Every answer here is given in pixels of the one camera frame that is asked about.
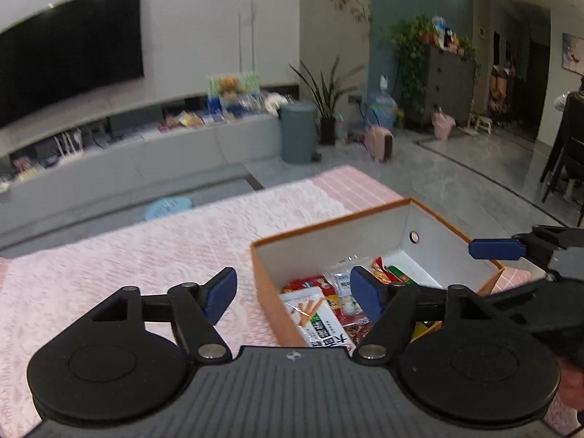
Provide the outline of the person right hand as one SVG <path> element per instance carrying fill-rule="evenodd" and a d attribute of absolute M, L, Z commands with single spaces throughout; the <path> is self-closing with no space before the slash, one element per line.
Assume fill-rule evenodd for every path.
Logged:
<path fill-rule="evenodd" d="M 584 409 L 584 371 L 565 358 L 557 359 L 561 371 L 558 390 L 561 401 L 568 407 Z"/>

